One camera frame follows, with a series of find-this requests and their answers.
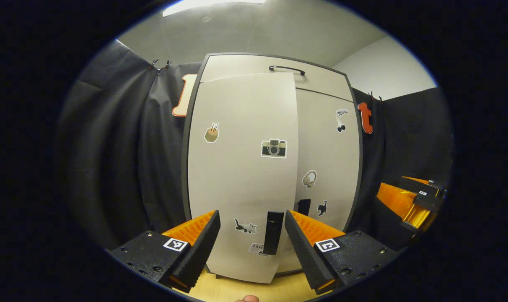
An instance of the black cat sticker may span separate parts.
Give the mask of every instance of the black cat sticker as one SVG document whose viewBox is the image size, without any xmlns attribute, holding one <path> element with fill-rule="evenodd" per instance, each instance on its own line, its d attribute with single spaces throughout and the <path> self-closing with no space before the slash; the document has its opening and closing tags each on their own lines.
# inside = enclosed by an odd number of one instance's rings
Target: black cat sticker
<svg viewBox="0 0 508 302">
<path fill-rule="evenodd" d="M 317 210 L 319 211 L 319 216 L 325 214 L 327 212 L 327 201 L 325 200 L 324 205 L 317 205 Z"/>
<path fill-rule="evenodd" d="M 239 224 L 239 221 L 237 221 L 237 218 L 234 218 L 235 219 L 235 229 L 237 231 L 241 231 L 243 233 L 249 233 L 249 234 L 255 234 L 256 233 L 256 226 L 253 225 L 253 224 L 248 224 L 248 225 L 240 225 Z"/>
</svg>

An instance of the orange letter cutout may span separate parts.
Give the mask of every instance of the orange letter cutout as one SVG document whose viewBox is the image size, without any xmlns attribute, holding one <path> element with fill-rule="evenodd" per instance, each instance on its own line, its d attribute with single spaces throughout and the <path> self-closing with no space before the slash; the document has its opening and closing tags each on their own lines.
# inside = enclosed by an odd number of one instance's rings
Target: orange letter cutout
<svg viewBox="0 0 508 302">
<path fill-rule="evenodd" d="M 361 103 L 358 105 L 358 110 L 360 110 L 360 117 L 362 118 L 362 129 L 367 134 L 373 133 L 373 126 L 369 124 L 369 117 L 371 117 L 371 110 L 368 109 L 367 103 Z"/>
</svg>

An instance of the ceiling light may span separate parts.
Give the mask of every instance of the ceiling light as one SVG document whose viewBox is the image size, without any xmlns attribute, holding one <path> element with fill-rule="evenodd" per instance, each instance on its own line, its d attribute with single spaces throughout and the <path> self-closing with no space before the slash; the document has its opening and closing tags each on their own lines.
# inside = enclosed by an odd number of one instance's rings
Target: ceiling light
<svg viewBox="0 0 508 302">
<path fill-rule="evenodd" d="M 208 6 L 211 4 L 220 3 L 254 3 L 262 4 L 265 0 L 183 0 L 174 5 L 169 6 L 163 11 L 163 17 L 172 15 L 173 13 L 188 10 L 190 8 L 199 8 L 201 6 Z"/>
</svg>

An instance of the white cabinet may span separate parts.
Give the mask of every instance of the white cabinet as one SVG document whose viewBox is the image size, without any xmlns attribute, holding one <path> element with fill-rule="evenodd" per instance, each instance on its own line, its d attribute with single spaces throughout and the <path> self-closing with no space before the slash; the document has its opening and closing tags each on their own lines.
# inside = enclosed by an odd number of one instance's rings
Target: white cabinet
<svg viewBox="0 0 508 302">
<path fill-rule="evenodd" d="M 215 209 L 221 216 L 207 262 L 212 273 L 269 283 L 275 273 L 301 268 L 285 227 L 277 253 L 259 253 L 267 211 L 310 199 L 309 216 L 338 229 L 352 215 L 361 133 L 344 74 L 282 57 L 210 54 L 194 85 L 184 136 L 188 218 Z M 285 156 L 268 154 L 271 140 L 283 143 L 277 146 Z"/>
</svg>

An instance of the cabinet drawer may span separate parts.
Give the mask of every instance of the cabinet drawer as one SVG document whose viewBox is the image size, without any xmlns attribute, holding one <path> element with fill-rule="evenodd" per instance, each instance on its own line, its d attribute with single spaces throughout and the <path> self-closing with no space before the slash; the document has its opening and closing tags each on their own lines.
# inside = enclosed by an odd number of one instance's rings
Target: cabinet drawer
<svg viewBox="0 0 508 302">
<path fill-rule="evenodd" d="M 278 67 L 275 68 L 274 71 L 270 71 L 269 66 L 272 65 L 300 69 L 304 71 L 305 74 L 301 75 L 298 71 Z M 344 75 L 308 63 L 281 59 L 279 57 L 248 54 L 210 55 L 200 82 L 270 72 L 293 72 L 296 88 L 321 92 L 323 94 L 353 101 L 350 87 Z"/>
</svg>

